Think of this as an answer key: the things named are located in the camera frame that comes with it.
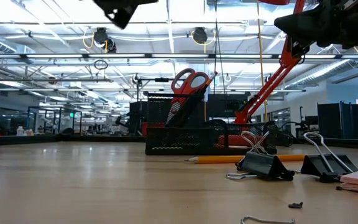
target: black binder clip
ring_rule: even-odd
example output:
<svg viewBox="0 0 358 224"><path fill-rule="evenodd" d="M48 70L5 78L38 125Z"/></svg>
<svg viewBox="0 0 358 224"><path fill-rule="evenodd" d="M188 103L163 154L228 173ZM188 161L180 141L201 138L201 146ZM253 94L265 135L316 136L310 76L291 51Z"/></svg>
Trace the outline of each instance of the black binder clip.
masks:
<svg viewBox="0 0 358 224"><path fill-rule="evenodd" d="M321 145L326 148L330 154L323 154L318 145L308 136L316 136L320 138ZM312 143L319 152L319 155L307 155L303 160L301 174L318 176L322 183L339 182L342 175L358 171L357 167L350 159L342 154L335 155L324 143L322 135L317 133L305 133L305 139Z"/></svg>

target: duct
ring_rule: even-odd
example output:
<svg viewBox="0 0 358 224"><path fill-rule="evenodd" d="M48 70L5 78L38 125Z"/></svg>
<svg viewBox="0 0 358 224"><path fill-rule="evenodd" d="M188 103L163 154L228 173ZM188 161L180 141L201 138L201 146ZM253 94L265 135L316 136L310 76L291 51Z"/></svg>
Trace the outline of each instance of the duct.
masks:
<svg viewBox="0 0 358 224"><path fill-rule="evenodd" d="M358 78L358 73L357 73L357 74L350 75L350 76L345 77L345 78L341 78L341 79L336 80L336 81L333 81L332 84L340 84L340 83L343 83L343 82L352 80L352 79L354 79L354 78Z"/></svg>
<svg viewBox="0 0 358 224"><path fill-rule="evenodd" d="M347 59L333 62L327 65L320 65L313 68L304 74L301 78L289 85L284 86L284 89L296 88L298 86L306 86L310 84L316 84L328 78L331 78L339 73L346 72L357 66L355 60Z"/></svg>
<svg viewBox="0 0 358 224"><path fill-rule="evenodd" d="M3 54L34 54L35 51L30 49L25 45L17 45L3 41L3 38L0 38L0 52ZM29 59L17 59L18 62L24 62L27 64L32 63Z"/></svg>

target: red scissors handle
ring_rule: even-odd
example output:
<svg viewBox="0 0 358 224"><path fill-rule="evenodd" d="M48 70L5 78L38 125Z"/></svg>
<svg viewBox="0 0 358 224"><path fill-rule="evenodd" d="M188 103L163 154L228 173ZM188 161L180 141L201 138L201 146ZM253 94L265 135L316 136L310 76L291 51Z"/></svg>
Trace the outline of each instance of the red scissors handle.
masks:
<svg viewBox="0 0 358 224"><path fill-rule="evenodd" d="M177 88L177 82L179 81L179 79L182 76L184 76L187 73L190 73L190 75L188 75L187 78L180 85L180 87ZM203 82L197 83L197 84L195 84L195 86L192 85L194 80L198 77L203 77ZM174 94L186 94L186 95L192 94L195 91L204 87L208 80L209 80L209 76L207 74L205 74L204 72L195 72L191 68L186 68L186 69L182 70L181 72L179 72L178 75L175 77L175 79L173 79L171 88L172 88Z"/></svg>

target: cable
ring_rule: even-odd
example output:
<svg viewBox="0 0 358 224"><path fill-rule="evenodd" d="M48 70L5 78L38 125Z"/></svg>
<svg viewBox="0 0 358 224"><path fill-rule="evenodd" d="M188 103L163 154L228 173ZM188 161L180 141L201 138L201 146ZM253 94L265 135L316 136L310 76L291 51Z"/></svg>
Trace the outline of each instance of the cable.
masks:
<svg viewBox="0 0 358 224"><path fill-rule="evenodd" d="M209 43L203 43L203 44L199 44L196 42L196 40L193 37L194 31L191 32L191 39L194 41L194 43L198 44L198 45L203 45L204 46L204 54L206 54L206 46L211 44L212 42L214 42L215 37L216 37L216 33L214 32L214 38L209 42Z"/></svg>
<svg viewBox="0 0 358 224"><path fill-rule="evenodd" d="M108 41L105 40L105 41L104 41L104 53L105 53L105 54L107 53L107 44L108 44Z"/></svg>
<svg viewBox="0 0 358 224"><path fill-rule="evenodd" d="M93 47L93 41L94 41L94 32L92 33L92 43L91 43L91 46L88 46L86 43L85 43L85 39L82 39L82 43L84 44L84 46L87 48L87 49L91 49Z"/></svg>
<svg viewBox="0 0 358 224"><path fill-rule="evenodd" d="M260 57L260 79L262 82L262 86L265 85L264 83L264 66L263 66L263 59L262 59L262 31L260 30L260 13L259 13L259 1L256 0L256 6L257 6L257 10L258 10L258 36L259 36L259 57ZM265 105L265 122L267 122L267 104L266 104L266 100L264 101L264 105Z"/></svg>
<svg viewBox="0 0 358 224"><path fill-rule="evenodd" d="M218 49L217 47L219 46L219 55L221 54L221 43L219 41L219 29L218 29L218 0L215 0L214 3L215 6L215 36L216 36L216 41L215 41L215 71L216 71L216 64L217 64L217 56L218 56ZM220 58L220 62L221 62L221 76L222 76L222 81L223 81L223 96L224 96L224 107L225 107L225 111L227 111L227 95L226 95L226 85L224 83L224 77L223 77L223 63L222 63L222 57ZM226 114L226 118L227 118L227 123L229 124L229 115L227 113Z"/></svg>

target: scissors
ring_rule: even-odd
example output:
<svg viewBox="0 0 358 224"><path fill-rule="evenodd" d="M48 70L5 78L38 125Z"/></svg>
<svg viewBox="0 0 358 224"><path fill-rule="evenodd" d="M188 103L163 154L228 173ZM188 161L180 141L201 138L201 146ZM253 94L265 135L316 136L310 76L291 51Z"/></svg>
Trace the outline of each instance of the scissors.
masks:
<svg viewBox="0 0 358 224"><path fill-rule="evenodd" d="M183 83L179 85L178 84L179 79L182 76L186 75L187 73L190 73L190 75L188 75L187 78L183 81ZM196 78L198 77L203 77L202 83L195 82ZM176 77L172 81L171 88L174 94L190 95L196 92L197 90L200 90L202 87L204 87L208 80L209 80L209 76L207 76L207 74L205 74L204 72L195 72L191 68L186 68L181 72L179 72L178 75L176 75Z"/></svg>
<svg viewBox="0 0 358 224"><path fill-rule="evenodd" d="M180 78L187 73L190 73L187 78L183 81L181 85L178 84ZM204 86L210 81L209 76L204 72L195 72L191 68L186 68L176 75L173 79L171 88L174 94L176 95L191 95L196 93L197 91L204 88ZM167 122L171 120L171 118L178 112L178 110L183 106L187 99L185 97L174 97L171 102L171 109L168 114Z"/></svg>

